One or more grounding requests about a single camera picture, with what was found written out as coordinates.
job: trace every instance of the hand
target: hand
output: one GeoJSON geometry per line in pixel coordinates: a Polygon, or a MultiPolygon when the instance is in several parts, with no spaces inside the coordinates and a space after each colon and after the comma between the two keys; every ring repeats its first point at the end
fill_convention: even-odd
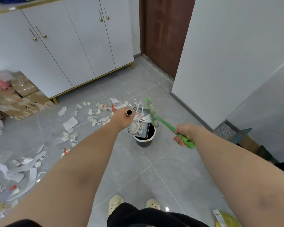
{"type": "MultiPolygon", "coordinates": [[[[185,135],[190,140],[193,140],[192,136],[193,136],[193,133],[194,133],[196,127],[198,127],[198,126],[192,125],[192,124],[179,124],[177,126],[174,134],[177,135],[177,134],[180,133],[182,135],[185,135]]],[[[186,146],[181,137],[176,136],[176,137],[173,138],[173,140],[176,141],[180,146],[186,146]]]]}
{"type": "Polygon", "coordinates": [[[134,112],[132,108],[124,107],[115,111],[113,117],[111,118],[111,122],[116,124],[120,130],[123,130],[131,124],[135,115],[136,112],[134,112]],[[132,114],[129,117],[126,116],[126,112],[128,110],[132,111],[132,114]]]}

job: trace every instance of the cabinet handle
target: cabinet handle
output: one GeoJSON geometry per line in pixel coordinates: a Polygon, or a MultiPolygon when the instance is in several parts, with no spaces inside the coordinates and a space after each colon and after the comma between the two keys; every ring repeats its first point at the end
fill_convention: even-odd
{"type": "Polygon", "coordinates": [[[38,41],[38,39],[35,37],[34,33],[30,30],[31,34],[33,34],[33,41],[38,41]]]}
{"type": "Polygon", "coordinates": [[[105,8],[104,8],[104,12],[105,12],[106,19],[109,20],[110,17],[106,15],[106,10],[105,10],[105,8]]]}
{"type": "Polygon", "coordinates": [[[99,20],[100,20],[100,22],[102,22],[102,21],[103,21],[103,19],[102,19],[102,15],[101,15],[101,11],[100,11],[100,9],[99,9],[99,13],[100,13],[100,18],[99,18],[99,20]]]}
{"type": "Polygon", "coordinates": [[[39,31],[39,33],[41,34],[41,36],[42,36],[44,39],[47,38],[47,36],[46,36],[45,34],[42,34],[42,33],[40,32],[40,30],[37,28],[37,26],[36,26],[36,29],[39,31]]]}

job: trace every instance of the wooden cabinet leg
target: wooden cabinet leg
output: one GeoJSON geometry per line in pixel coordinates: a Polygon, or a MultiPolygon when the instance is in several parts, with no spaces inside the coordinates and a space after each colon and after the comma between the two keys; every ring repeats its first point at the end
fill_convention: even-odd
{"type": "Polygon", "coordinates": [[[53,102],[54,102],[55,104],[58,104],[58,103],[59,103],[59,102],[57,101],[57,98],[56,98],[56,97],[53,98],[53,102]]]}

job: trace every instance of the white cabinet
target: white cabinet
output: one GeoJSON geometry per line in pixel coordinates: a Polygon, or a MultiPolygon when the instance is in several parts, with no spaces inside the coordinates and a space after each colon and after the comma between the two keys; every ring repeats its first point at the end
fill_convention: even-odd
{"type": "Polygon", "coordinates": [[[133,62],[128,0],[100,0],[116,68],[133,62]]]}
{"type": "Polygon", "coordinates": [[[83,49],[96,77],[114,70],[104,20],[100,21],[99,0],[64,0],[64,5],[75,27],[83,49]]]}
{"type": "Polygon", "coordinates": [[[0,55],[11,62],[14,69],[22,71],[47,97],[72,88],[20,10],[0,14],[0,55]]]}
{"type": "Polygon", "coordinates": [[[95,78],[63,1],[22,11],[73,87],[95,78]]]}

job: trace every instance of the slipper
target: slipper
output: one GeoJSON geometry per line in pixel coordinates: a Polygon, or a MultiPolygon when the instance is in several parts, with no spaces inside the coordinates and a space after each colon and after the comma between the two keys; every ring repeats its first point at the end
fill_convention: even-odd
{"type": "Polygon", "coordinates": [[[155,200],[155,199],[149,199],[146,202],[146,207],[145,208],[154,208],[154,209],[157,209],[157,210],[161,210],[159,202],[157,200],[155,200]]]}
{"type": "Polygon", "coordinates": [[[111,215],[112,212],[123,202],[124,199],[121,195],[117,194],[113,196],[109,201],[108,215],[111,215]]]}

